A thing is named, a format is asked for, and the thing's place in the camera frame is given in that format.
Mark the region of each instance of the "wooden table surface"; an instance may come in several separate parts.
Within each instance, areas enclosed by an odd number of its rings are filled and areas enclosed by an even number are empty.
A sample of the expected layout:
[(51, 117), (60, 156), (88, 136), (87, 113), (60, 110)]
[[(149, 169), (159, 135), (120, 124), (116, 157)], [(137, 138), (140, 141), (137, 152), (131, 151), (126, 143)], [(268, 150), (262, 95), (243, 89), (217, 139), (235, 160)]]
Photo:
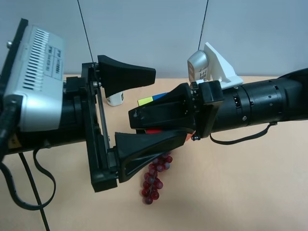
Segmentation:
[[(245, 82), (266, 79), (244, 77)], [(124, 103), (105, 113), (111, 145), (114, 132), (133, 133), (128, 110), (137, 100), (170, 91), (185, 79), (157, 79), (152, 86), (127, 90)], [(257, 133), (266, 125), (215, 133), (233, 140)], [(170, 170), (161, 173), (160, 198), (141, 201), (145, 170), (115, 189), (94, 193), (85, 143), (41, 150), (38, 160), (56, 178), (54, 200), (45, 209), (52, 231), (306, 231), (308, 230), (307, 121), (279, 123), (257, 140), (231, 146), (210, 139), (188, 141), (173, 151)], [(51, 181), (34, 167), (26, 153), (42, 201)], [(35, 198), (18, 155), (5, 157), (21, 198)], [(39, 211), (12, 201), (0, 174), (0, 230), (42, 231)]]

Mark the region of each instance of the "white wall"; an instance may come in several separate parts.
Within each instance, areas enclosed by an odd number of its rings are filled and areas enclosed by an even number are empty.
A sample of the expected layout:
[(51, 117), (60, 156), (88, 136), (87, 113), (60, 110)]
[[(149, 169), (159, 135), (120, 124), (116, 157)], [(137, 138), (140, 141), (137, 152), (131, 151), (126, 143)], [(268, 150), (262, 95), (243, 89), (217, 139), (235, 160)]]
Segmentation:
[[(187, 77), (206, 0), (80, 0), (94, 59), (106, 54)], [(308, 67), (307, 0), (209, 0), (202, 43), (209, 41), (239, 75), (282, 75)], [(66, 41), (66, 73), (90, 53), (76, 0), (0, 0), (0, 68), (20, 18)]]
[(308, 0), (209, 0), (208, 41), (239, 75), (308, 67)]

